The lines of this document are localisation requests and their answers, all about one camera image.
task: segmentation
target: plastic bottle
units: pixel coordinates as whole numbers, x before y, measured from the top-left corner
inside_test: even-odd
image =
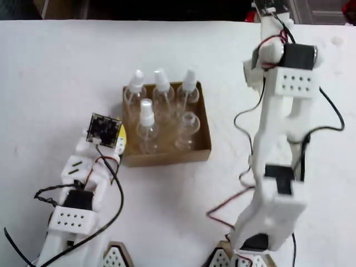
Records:
[[[125,111],[130,125],[137,125],[140,117],[141,100],[146,97],[146,88],[144,87],[144,74],[136,70],[123,94]]]
[[[183,84],[177,90],[176,115],[178,118],[186,111],[193,111],[194,105],[199,100],[199,91],[196,88],[195,76],[195,70],[189,68],[183,80]]]
[[[163,69],[155,71],[156,87],[153,92],[155,116],[159,123],[168,123],[174,115],[174,89]]]
[[[137,125],[137,135],[140,138],[139,148],[143,154],[153,154],[157,152],[158,133],[159,128],[155,123],[152,101],[143,99],[141,101],[140,122]]]
[[[199,118],[191,111],[185,112],[180,120],[175,146],[179,150],[192,150],[194,148],[193,135],[199,129]]]

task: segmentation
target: white spray nozzle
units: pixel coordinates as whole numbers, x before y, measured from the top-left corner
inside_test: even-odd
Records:
[[[183,90],[192,93],[196,87],[195,69],[189,68],[183,80]]]
[[[165,71],[160,68],[155,71],[156,87],[160,92],[168,92],[171,85],[168,81]]]
[[[140,124],[147,127],[155,123],[155,114],[152,109],[152,101],[148,98],[141,100]]]
[[[130,89],[131,92],[133,93],[138,93],[141,91],[142,87],[144,85],[144,74],[140,70],[136,70],[135,73],[133,74],[133,77],[128,84],[128,88]]]

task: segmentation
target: white table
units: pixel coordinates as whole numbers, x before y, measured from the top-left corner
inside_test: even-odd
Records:
[[[315,134],[308,148],[310,201],[295,229],[296,265],[351,266],[356,248],[356,28],[298,25],[292,32],[297,42],[324,48],[321,86],[346,122],[343,133]],[[147,82],[153,82],[158,67],[178,81],[196,64],[210,124],[209,161],[123,166],[125,206],[109,231],[112,240],[126,244],[136,266],[200,266],[228,231],[207,219],[206,211],[241,189],[237,176],[246,168],[249,146],[234,129],[233,117],[258,100],[246,87],[242,61],[259,43],[259,33],[258,24],[235,22],[1,21],[1,227],[34,259],[52,211],[34,200],[34,193],[60,183],[91,113],[116,114],[121,88],[136,68]],[[259,111],[240,122],[254,134]],[[321,96],[312,123],[339,123]],[[289,156],[281,143],[276,151],[276,158]],[[234,223],[250,199],[251,193],[219,215]],[[118,202],[112,187],[103,211],[107,218]],[[24,265],[4,236],[0,245],[0,265]],[[272,256],[278,266],[291,266],[291,240]]]

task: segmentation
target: wire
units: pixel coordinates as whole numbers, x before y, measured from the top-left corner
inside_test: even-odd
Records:
[[[291,238],[293,239],[293,263],[292,267],[295,267],[295,260],[296,260],[296,240],[295,240],[295,234],[292,233]]]
[[[112,167],[110,166],[110,164],[107,162],[107,160],[105,159],[104,155],[101,153],[101,151],[99,150],[98,145],[95,146],[96,150],[99,152],[101,158],[104,161],[104,164],[106,165],[106,167],[109,169],[110,173],[113,175],[113,178],[116,181],[116,184],[118,186],[118,189],[120,191],[121,194],[121,203],[120,203],[120,207],[117,211],[117,213],[115,214],[115,216],[106,224],[104,225],[102,228],[100,228],[99,230],[97,230],[94,234],[92,234],[91,236],[85,238],[84,240],[82,240],[81,242],[75,244],[74,246],[66,249],[65,251],[57,254],[56,256],[54,256],[52,259],[49,259],[47,262],[45,262],[44,264],[41,265],[41,267],[46,267],[49,266],[51,263],[53,263],[54,261],[56,261],[57,259],[59,259],[60,257],[68,254],[69,252],[73,251],[74,249],[84,245],[85,243],[89,242],[90,240],[92,240],[93,238],[97,237],[100,233],[104,232],[110,225],[112,225],[112,223],[118,218],[118,216],[120,215],[122,208],[123,208],[123,201],[124,201],[124,195],[123,195],[123,189],[121,187],[121,184],[115,174],[115,172],[113,171]]]
[[[251,112],[251,111],[254,111],[256,108],[258,108],[258,106],[259,106],[259,105],[261,104],[261,102],[262,102],[262,98],[263,98],[263,95],[264,95],[264,92],[265,92],[265,86],[266,86],[266,78],[263,79],[263,88],[262,88],[262,92],[261,92],[260,99],[258,100],[257,104],[256,104],[254,107],[249,108],[248,110],[244,110],[244,111],[238,113],[238,114],[235,116],[235,118],[234,118],[234,126],[235,126],[235,128],[238,129],[238,130],[240,130],[240,131],[241,131],[244,135],[246,135],[247,138],[249,139],[251,155],[253,154],[251,135],[250,135],[250,133],[249,133],[246,129],[240,127],[240,126],[237,124],[236,120],[237,120],[238,117],[240,117],[241,115],[246,114],[246,113],[249,113],[249,112]],[[243,185],[243,187],[245,187],[245,188],[247,188],[247,187],[252,187],[252,186],[253,186],[253,185],[246,184],[246,183],[243,182],[243,180],[242,180],[242,177],[245,176],[246,174],[248,174],[248,173],[250,172],[250,170],[251,170],[251,166],[249,166],[247,170],[243,171],[243,172],[240,173],[240,175],[239,175],[239,181],[240,181],[240,183]]]
[[[4,227],[4,233],[5,233],[5,237],[7,238],[7,240],[10,242],[10,244],[12,245],[12,247],[15,249],[15,251],[17,252],[17,254],[27,263],[28,266],[30,267],[36,267],[35,265],[33,265],[26,257],[25,255],[20,251],[20,249],[17,247],[17,245],[15,244],[15,242],[12,240],[10,234],[7,232],[6,227]]]
[[[250,264],[249,264],[249,267],[252,267],[252,266],[253,266],[254,262],[253,262],[251,259],[246,258],[246,257],[244,257],[244,256],[241,256],[241,255],[238,254],[238,253],[236,253],[236,255],[239,256],[240,258],[242,258],[243,260],[247,260],[247,261],[250,263]]]
[[[277,19],[277,20],[280,22],[280,24],[282,24],[283,30],[287,33],[287,35],[289,36],[291,42],[292,42],[292,43],[295,43],[295,39],[294,39],[292,33],[290,32],[289,28],[284,24],[284,22],[281,21],[281,19],[276,15],[276,13],[271,12],[271,15],[272,15],[275,19]]]
[[[211,214],[212,213],[215,213],[216,211],[220,210],[222,207],[224,207],[225,205],[227,205],[229,202],[231,202],[232,200],[238,198],[239,196],[245,194],[246,192],[250,191],[251,189],[254,189],[255,187],[254,186],[251,186],[251,187],[247,187],[245,188],[243,191],[240,191],[234,195],[232,195],[231,197],[229,197],[228,199],[226,199],[224,202],[222,202],[221,204],[219,204],[218,206],[216,206],[215,208],[209,210],[207,213],[206,213],[206,216],[208,218],[210,218],[211,220],[214,220],[214,221],[217,221],[219,223],[222,223],[226,226],[228,226],[229,228],[231,229],[235,229],[235,227],[232,225],[232,224],[229,224],[228,222],[226,221],[223,221],[221,219],[218,219],[216,217],[213,217]]]
[[[311,134],[320,131],[320,130],[333,130],[333,131],[343,131],[345,129],[345,122],[344,122],[344,118],[341,115],[340,111],[338,110],[338,108],[336,107],[336,105],[333,103],[333,101],[329,98],[329,96],[323,91],[323,89],[320,87],[319,88],[320,93],[322,93],[322,95],[325,97],[325,99],[329,102],[329,104],[331,105],[331,107],[333,108],[333,110],[335,111],[335,113],[337,114],[339,120],[340,120],[340,124],[341,126],[339,128],[333,127],[333,126],[318,126],[316,128],[311,129],[304,137],[301,141],[298,142],[292,142],[289,141],[291,144],[301,144],[301,149],[300,149],[300,156],[298,158],[298,160],[296,161],[294,167],[293,167],[293,171],[295,172],[296,168],[298,167],[298,165],[300,164],[300,181],[304,182],[304,178],[305,178],[305,151],[306,151],[306,147],[308,146],[308,143],[310,142],[310,136]]]
[[[118,163],[118,161],[117,161],[114,157],[107,157],[107,156],[105,156],[104,158],[106,158],[107,160],[114,160],[114,161],[116,162],[116,171],[115,171],[115,174],[117,175],[117,173],[118,173],[118,168],[119,168],[119,166],[120,166],[120,164]],[[85,186],[87,185],[87,183],[88,183],[88,181],[89,181],[89,178],[90,178],[90,176],[91,176],[91,174],[92,174],[92,172],[93,172],[93,170],[94,170],[93,168],[94,168],[95,163],[97,163],[99,159],[101,159],[101,157],[98,157],[98,158],[95,159],[95,161],[94,161],[94,163],[93,163],[93,166],[92,166],[90,172],[88,173],[88,176],[87,176],[86,179],[85,179],[85,183],[84,183]]]
[[[39,196],[41,193],[46,192],[46,191],[51,191],[59,188],[64,188],[64,187],[75,187],[76,189],[80,189],[81,187],[78,184],[69,184],[69,185],[56,185],[56,186],[50,186],[45,189],[40,189],[35,193],[34,199],[38,199],[39,201],[43,201],[49,204],[52,204],[53,207],[56,207],[58,205],[57,201],[54,200],[53,198],[49,197],[45,199],[44,197]]]

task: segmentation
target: brown cardboard tray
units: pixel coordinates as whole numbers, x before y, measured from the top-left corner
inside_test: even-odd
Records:
[[[171,86],[177,91],[182,85],[182,82],[173,82]],[[147,98],[152,97],[155,85],[145,85],[147,89]],[[197,82],[197,89],[199,90],[199,101],[192,110],[200,120],[200,129],[194,135],[195,147],[191,151],[180,151],[174,146],[177,133],[177,122],[173,121],[169,125],[160,127],[160,151],[156,154],[143,155],[139,150],[139,139],[136,134],[136,127],[129,126],[127,123],[127,112],[125,105],[123,107],[123,125],[126,130],[127,145],[124,153],[124,164],[129,167],[139,166],[156,166],[168,165],[183,162],[206,161],[211,152],[211,139],[209,126],[207,124],[206,111],[204,105],[204,96],[202,93],[201,83]]]

